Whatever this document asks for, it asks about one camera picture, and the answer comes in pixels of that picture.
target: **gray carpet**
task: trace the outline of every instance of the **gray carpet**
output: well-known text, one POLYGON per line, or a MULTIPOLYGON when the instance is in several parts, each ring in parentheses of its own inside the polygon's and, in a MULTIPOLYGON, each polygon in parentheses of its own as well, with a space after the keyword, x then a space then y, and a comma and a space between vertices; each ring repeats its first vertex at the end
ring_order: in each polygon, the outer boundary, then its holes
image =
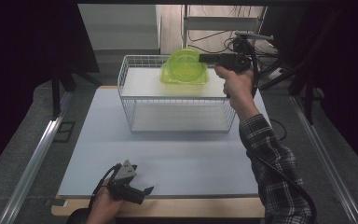
MULTIPOLYGON (((101 62, 101 74, 92 75, 101 80, 104 85, 116 85, 119 67, 120 62, 118 61, 101 62)), ((55 217, 51 214, 51 200, 55 198, 61 184, 66 166, 76 145, 76 139, 80 134, 90 102, 96 91, 96 87, 84 79, 78 76, 74 76, 74 78, 77 89, 63 119, 63 122, 68 122, 67 125, 71 125, 73 122, 72 135, 67 142, 62 141, 67 137, 67 133, 56 135, 56 140, 61 141, 52 143, 15 223, 66 222, 67 217, 55 217)), ((294 151, 298 158, 298 166, 304 178, 305 189, 310 193, 318 208, 318 221, 322 224, 350 223, 284 86, 283 83, 268 91, 263 91, 263 100, 269 117, 282 123, 287 130, 287 136, 283 142, 294 151)), ((51 119, 51 112, 50 84, 45 83, 36 88, 34 103, 0 157, 0 216, 51 119)), ((358 204, 357 156, 326 118, 318 102, 314 103, 313 117, 315 129, 322 137, 328 153, 358 204)), ((283 136, 284 131, 279 124, 272 122, 272 126, 277 135, 283 136)), ((195 220, 179 221, 196 223, 195 220)), ((178 223, 178 220, 171 221, 171 223, 178 223)))

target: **wooden floor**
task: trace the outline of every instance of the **wooden floor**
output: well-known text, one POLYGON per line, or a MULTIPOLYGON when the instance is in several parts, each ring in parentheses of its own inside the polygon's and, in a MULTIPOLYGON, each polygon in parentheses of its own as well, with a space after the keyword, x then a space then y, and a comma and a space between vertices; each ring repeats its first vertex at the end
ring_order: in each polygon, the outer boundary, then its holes
MULTIPOLYGON (((234 7, 234 6, 189 6, 189 16, 208 17, 258 17, 262 7, 234 7)), ((182 47, 182 21, 185 7, 180 5, 160 6, 161 13, 161 54, 171 54, 182 47)), ((202 40, 216 31, 189 31, 187 44, 211 52, 225 48, 224 42, 234 34, 225 32, 202 40)))

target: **plaid shirt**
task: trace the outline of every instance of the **plaid shirt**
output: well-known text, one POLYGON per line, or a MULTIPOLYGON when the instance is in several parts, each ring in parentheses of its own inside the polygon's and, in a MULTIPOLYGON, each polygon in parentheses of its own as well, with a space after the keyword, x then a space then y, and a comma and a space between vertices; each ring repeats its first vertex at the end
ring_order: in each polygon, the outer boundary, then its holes
MULTIPOLYGON (((242 121, 240 133, 257 155, 302 186, 296 158, 284 146, 262 115, 242 121)), ((258 193, 266 208, 266 223, 310 223, 311 211, 307 202, 286 181, 262 164, 249 151, 258 193)))

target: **human arm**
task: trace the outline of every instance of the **human arm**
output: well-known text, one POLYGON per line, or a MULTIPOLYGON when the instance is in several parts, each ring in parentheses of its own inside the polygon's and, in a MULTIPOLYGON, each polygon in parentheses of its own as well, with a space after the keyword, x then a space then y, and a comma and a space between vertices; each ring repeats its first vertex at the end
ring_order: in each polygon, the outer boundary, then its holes
POLYGON ((107 224, 117 215, 123 200, 115 200, 106 188, 109 179, 105 179, 98 190, 97 197, 87 218, 86 224, 107 224))
POLYGON ((279 141, 255 107, 252 72, 248 70, 236 75, 222 66, 216 66, 215 71, 226 81, 224 93, 230 95, 230 104, 240 119, 241 140, 248 149, 259 196, 266 208, 266 223, 310 223, 310 207, 303 197, 257 158, 302 185, 295 156, 279 141))

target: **table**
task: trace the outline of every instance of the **table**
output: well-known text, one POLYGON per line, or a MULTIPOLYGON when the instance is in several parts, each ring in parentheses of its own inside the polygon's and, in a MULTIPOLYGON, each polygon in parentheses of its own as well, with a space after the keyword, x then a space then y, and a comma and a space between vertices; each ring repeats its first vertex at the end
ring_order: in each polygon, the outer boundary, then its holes
MULTIPOLYGON (((268 117, 259 93, 255 101, 268 117)), ((77 208, 87 207, 88 197, 106 170, 117 162, 130 159, 131 163, 138 165, 138 175, 131 185, 137 189, 154 185, 155 189, 141 206, 126 203, 119 217, 264 216, 250 161, 236 128, 239 123, 237 118, 229 133, 138 134, 130 132, 123 116, 117 90, 112 87, 98 89, 58 192, 58 197, 65 199, 66 204, 53 205, 53 215, 68 216, 77 208), (135 135, 135 142, 131 142, 134 139, 126 139, 132 135, 135 135), (151 143, 146 142, 147 139, 152 139, 151 143), (116 148, 109 146, 109 141, 115 142, 116 148), (139 143, 144 146, 144 151, 148 150, 147 153, 131 148, 131 145, 139 143), (149 147, 166 144, 171 148, 149 147)))

